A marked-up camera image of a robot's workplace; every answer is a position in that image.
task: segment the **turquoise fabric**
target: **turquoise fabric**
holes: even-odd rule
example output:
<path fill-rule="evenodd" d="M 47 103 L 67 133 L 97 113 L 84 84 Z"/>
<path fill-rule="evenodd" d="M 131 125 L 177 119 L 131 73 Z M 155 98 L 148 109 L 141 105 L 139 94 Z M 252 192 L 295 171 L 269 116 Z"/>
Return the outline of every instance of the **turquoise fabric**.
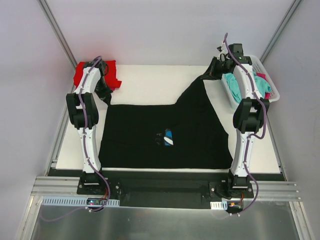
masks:
<path fill-rule="evenodd" d="M 257 73 L 255 71 L 253 72 L 253 76 L 256 87 L 258 88 L 258 91 L 263 96 L 263 98 L 265 97 L 266 93 L 271 93 L 271 86 L 266 80 L 264 80 L 262 77 L 257 76 Z M 224 77 L 234 100 L 237 103 L 240 103 L 242 98 L 236 77 L 232 73 L 226 73 Z"/>
<path fill-rule="evenodd" d="M 224 75 L 224 77 L 234 100 L 237 103 L 240 103 L 242 98 L 236 77 L 232 73 L 227 73 Z"/>

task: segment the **black cloth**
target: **black cloth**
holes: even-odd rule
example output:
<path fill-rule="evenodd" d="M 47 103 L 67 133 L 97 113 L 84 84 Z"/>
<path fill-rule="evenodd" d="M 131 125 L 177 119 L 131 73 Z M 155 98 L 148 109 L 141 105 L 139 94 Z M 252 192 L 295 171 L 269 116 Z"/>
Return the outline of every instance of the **black cloth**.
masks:
<path fill-rule="evenodd" d="M 233 159 L 198 77 L 172 105 L 109 104 L 99 160 L 104 168 L 228 169 Z"/>

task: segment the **red cloth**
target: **red cloth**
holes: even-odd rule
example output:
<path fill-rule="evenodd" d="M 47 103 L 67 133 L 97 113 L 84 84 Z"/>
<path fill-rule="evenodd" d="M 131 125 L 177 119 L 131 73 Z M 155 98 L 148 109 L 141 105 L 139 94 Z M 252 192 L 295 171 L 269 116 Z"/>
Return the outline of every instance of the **red cloth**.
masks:
<path fill-rule="evenodd" d="M 116 60 L 105 61 L 105 62 L 108 65 L 108 67 L 105 68 L 105 73 L 107 73 L 108 68 L 109 68 L 109 72 L 107 73 L 107 75 L 104 76 L 104 80 L 108 85 L 108 87 L 111 88 L 112 91 L 114 91 L 115 89 L 120 88 L 122 83 L 122 81 L 118 81 L 117 79 Z M 84 73 L 84 65 L 85 65 L 85 62 L 81 61 L 79 62 L 78 66 L 76 66 L 75 68 L 73 83 L 76 87 L 78 87 L 82 79 L 82 75 Z"/>
<path fill-rule="evenodd" d="M 264 80 L 267 81 L 267 77 L 266 77 L 265 74 L 257 72 L 256 75 L 257 75 L 258 77 L 263 78 Z M 269 98 L 270 98 L 270 93 L 269 93 L 269 92 L 266 92 L 266 93 L 264 94 L 264 98 L 265 98 L 265 99 L 269 99 Z"/>

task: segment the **printed graphic on shirt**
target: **printed graphic on shirt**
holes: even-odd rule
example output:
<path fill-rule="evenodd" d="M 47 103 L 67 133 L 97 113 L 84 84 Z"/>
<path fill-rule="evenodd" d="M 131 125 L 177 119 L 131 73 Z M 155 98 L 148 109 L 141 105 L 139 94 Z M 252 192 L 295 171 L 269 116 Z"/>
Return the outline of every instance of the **printed graphic on shirt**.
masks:
<path fill-rule="evenodd" d="M 164 140 L 165 146 L 173 146 L 174 145 L 174 141 L 172 138 L 172 132 L 170 129 L 165 130 L 163 140 Z"/>

